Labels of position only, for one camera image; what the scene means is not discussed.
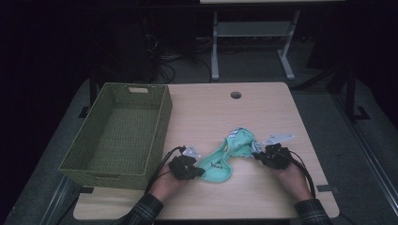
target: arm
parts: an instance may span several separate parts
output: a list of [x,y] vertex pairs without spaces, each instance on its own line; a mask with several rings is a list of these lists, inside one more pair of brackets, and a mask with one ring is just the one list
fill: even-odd
[[296,165],[291,163],[285,170],[270,170],[296,200],[295,208],[302,225],[332,224],[321,202],[311,195],[305,176]]
[[124,216],[120,223],[115,224],[152,224],[163,208],[163,203],[173,197],[178,190],[188,183],[178,180],[170,172],[168,165],[161,168],[158,179],[149,193],[145,194],[138,203]]

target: hand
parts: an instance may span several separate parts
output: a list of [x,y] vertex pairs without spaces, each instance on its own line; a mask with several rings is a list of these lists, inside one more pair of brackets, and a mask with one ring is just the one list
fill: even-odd
[[161,177],[153,183],[149,193],[162,203],[170,199],[179,189],[186,186],[188,183],[188,180],[176,179],[170,172],[169,165],[163,166],[159,175],[161,175]]
[[304,174],[295,164],[290,163],[284,170],[269,169],[279,178],[283,188],[291,194],[297,202],[314,198],[308,188]]

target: table top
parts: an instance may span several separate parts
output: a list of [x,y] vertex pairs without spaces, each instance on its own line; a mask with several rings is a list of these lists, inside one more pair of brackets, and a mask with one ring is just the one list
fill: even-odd
[[[205,158],[234,128],[250,130],[259,142],[271,133],[292,133],[295,138],[284,142],[283,146],[303,159],[314,180],[316,198],[328,215],[331,218],[339,215],[332,193],[316,189],[328,182],[285,83],[172,84],[169,88],[174,106],[164,155],[177,146],[194,144]],[[241,98],[231,98],[232,92],[239,92]],[[227,181],[190,181],[173,199],[164,203],[158,219],[297,217],[293,199],[259,161],[231,157],[228,162],[233,173]],[[77,219],[120,218],[143,193],[142,190],[95,187],[92,194],[80,195],[74,216]]]
[[234,4],[234,3],[322,3],[344,2],[345,0],[200,0],[202,4]]

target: wicker basket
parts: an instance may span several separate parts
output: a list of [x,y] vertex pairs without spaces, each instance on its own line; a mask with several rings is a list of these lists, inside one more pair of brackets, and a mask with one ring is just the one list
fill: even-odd
[[59,170],[84,186],[145,189],[172,107],[167,85],[106,83]]

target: plaid sleeve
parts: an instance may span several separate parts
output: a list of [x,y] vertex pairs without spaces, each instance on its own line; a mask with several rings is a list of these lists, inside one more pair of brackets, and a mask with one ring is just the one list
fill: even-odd
[[301,225],[330,225],[330,218],[318,199],[311,199],[295,204]]
[[124,224],[152,224],[162,208],[161,201],[151,194],[145,194],[128,213],[127,222]]

